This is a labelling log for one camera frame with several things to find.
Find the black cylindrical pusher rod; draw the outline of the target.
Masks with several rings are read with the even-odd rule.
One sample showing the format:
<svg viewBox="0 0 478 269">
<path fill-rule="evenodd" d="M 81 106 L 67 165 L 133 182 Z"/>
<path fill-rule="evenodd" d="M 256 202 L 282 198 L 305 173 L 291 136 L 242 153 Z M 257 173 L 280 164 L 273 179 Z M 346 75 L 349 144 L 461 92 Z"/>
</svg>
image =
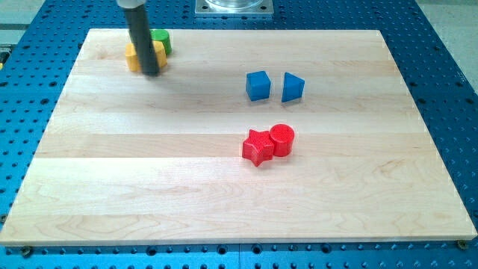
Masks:
<svg viewBox="0 0 478 269">
<path fill-rule="evenodd" d="M 157 76 L 160 66 L 152 42 L 149 20 L 144 2 L 123 2 L 122 9 L 134 44 L 141 71 L 147 76 Z"/>
</svg>

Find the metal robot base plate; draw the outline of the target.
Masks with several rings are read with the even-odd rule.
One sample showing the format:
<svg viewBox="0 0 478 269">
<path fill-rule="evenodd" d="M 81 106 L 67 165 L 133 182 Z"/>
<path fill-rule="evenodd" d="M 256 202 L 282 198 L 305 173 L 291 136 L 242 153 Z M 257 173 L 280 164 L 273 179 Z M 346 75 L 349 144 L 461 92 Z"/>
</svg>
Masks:
<svg viewBox="0 0 478 269">
<path fill-rule="evenodd" d="M 273 0 L 196 0 L 196 15 L 273 14 Z"/>
</svg>

